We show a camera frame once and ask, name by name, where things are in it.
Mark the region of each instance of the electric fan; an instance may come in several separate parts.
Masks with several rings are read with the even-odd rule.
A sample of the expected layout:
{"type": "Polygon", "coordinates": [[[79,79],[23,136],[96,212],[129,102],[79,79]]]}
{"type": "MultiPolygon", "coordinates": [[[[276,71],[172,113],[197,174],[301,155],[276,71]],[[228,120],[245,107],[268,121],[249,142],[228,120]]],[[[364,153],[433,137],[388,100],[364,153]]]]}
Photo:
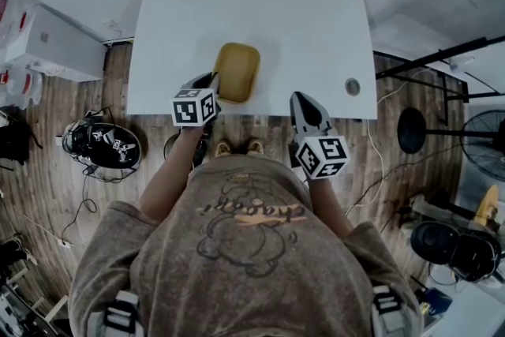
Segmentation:
{"type": "Polygon", "coordinates": [[[422,113],[406,108],[398,120],[398,142],[405,153],[421,150],[426,135],[460,137],[468,160],[480,171],[505,181],[505,110],[489,110],[472,117],[460,131],[426,129],[422,113]]]}

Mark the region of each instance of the white table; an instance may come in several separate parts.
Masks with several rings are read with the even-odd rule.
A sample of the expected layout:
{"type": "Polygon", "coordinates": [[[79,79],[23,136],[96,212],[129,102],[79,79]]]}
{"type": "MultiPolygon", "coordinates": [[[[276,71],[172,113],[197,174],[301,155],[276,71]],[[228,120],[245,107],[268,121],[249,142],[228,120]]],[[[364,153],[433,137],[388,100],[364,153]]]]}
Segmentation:
{"type": "Polygon", "coordinates": [[[170,114],[182,84],[214,69],[221,46],[261,55],[256,88],[222,114],[290,115],[294,91],[336,118],[375,119],[376,81],[363,0],[143,0],[129,73],[128,114],[170,114]],[[348,79],[361,92],[347,94],[348,79]]]}

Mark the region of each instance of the small round hole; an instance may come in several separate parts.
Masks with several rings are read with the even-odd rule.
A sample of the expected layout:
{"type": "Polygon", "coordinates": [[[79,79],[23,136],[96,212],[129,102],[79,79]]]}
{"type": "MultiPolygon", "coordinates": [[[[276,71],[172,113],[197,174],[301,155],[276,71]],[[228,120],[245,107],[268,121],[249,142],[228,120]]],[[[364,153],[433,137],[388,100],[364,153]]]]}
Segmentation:
{"type": "Polygon", "coordinates": [[[346,92],[348,95],[358,95],[360,94],[360,90],[360,83],[356,79],[347,79],[346,92]]]}

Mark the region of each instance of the brown t-shirt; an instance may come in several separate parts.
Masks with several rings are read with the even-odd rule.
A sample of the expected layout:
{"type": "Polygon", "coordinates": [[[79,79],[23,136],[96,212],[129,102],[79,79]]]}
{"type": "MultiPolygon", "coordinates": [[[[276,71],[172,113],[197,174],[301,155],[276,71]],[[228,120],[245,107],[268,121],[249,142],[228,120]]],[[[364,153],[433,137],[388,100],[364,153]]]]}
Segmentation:
{"type": "Polygon", "coordinates": [[[113,202],[80,262],[69,301],[76,336],[120,290],[140,298],[146,335],[372,335],[372,283],[415,298],[376,228],[341,240],[280,163],[214,159],[161,224],[113,202]]]}

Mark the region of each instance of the fan base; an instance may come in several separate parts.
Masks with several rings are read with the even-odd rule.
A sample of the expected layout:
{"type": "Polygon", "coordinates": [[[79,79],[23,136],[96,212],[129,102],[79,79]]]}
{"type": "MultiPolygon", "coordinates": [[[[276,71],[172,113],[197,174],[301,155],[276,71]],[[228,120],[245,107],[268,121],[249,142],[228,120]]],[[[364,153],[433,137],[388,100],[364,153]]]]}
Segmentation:
{"type": "Polygon", "coordinates": [[[415,108],[406,108],[400,115],[397,128],[400,148],[409,155],[418,153],[426,139],[426,121],[415,108]]]}

